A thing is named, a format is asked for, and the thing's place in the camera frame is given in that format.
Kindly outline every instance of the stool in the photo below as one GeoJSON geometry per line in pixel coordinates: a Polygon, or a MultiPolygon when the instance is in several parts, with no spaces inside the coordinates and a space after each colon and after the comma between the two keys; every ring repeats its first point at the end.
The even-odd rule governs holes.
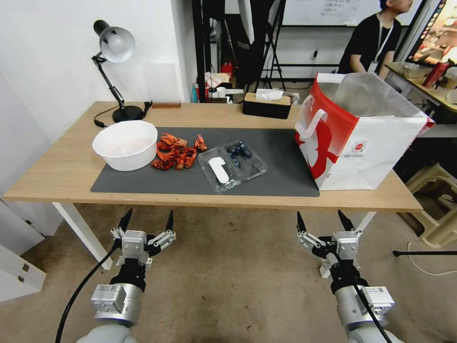
{"type": "MultiPolygon", "coordinates": [[[[436,181],[442,181],[449,185],[452,198],[457,199],[457,181],[439,163],[429,169],[418,171],[406,183],[406,186],[411,193],[415,194],[428,186],[429,183],[436,181]]],[[[441,248],[447,243],[457,240],[457,204],[441,199],[441,195],[437,196],[437,201],[448,209],[441,218],[434,219],[426,211],[412,213],[425,229],[424,233],[420,235],[420,239],[433,248],[441,248]]]]}

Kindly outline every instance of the black t-shirt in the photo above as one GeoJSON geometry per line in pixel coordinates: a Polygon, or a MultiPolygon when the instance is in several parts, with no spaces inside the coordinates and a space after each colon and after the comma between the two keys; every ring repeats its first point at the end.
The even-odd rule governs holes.
{"type": "MultiPolygon", "coordinates": [[[[390,29],[382,28],[381,44],[387,37],[390,29]]],[[[377,62],[382,62],[388,51],[395,51],[397,48],[398,40],[401,34],[401,24],[395,19],[393,23],[392,33],[389,36],[382,52],[380,53],[377,62]]],[[[376,14],[363,19],[363,21],[356,26],[348,46],[344,50],[343,57],[339,63],[338,73],[347,74],[354,72],[349,64],[351,55],[361,55],[360,62],[366,71],[368,71],[370,64],[375,60],[378,52],[379,42],[379,20],[376,14]]]]}

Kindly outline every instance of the whiteboard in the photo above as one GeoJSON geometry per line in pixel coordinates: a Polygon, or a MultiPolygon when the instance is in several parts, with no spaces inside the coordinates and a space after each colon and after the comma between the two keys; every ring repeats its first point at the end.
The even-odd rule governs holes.
{"type": "MultiPolygon", "coordinates": [[[[397,19],[411,24],[421,0],[413,2],[397,19]]],[[[282,25],[357,26],[363,19],[381,11],[379,0],[286,0],[282,25]]]]}

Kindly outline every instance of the person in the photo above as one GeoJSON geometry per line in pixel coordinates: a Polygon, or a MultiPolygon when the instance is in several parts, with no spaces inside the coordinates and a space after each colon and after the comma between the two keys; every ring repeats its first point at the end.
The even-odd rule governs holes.
{"type": "Polygon", "coordinates": [[[401,34],[399,14],[411,9],[413,0],[379,0],[381,12],[356,26],[339,63],[340,74],[374,71],[383,80],[388,74],[384,65],[394,60],[401,34]]]}

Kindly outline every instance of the gray desk mat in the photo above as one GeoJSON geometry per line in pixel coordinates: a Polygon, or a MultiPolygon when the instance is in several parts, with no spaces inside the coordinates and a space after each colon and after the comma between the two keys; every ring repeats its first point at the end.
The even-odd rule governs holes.
{"type": "MultiPolygon", "coordinates": [[[[319,190],[289,129],[157,128],[195,142],[200,133],[208,149],[244,140],[265,162],[267,171],[222,195],[317,197],[319,190]]],[[[116,171],[107,164],[92,192],[154,194],[217,194],[196,159],[190,169],[157,170],[147,165],[135,171],[116,171]]]]}

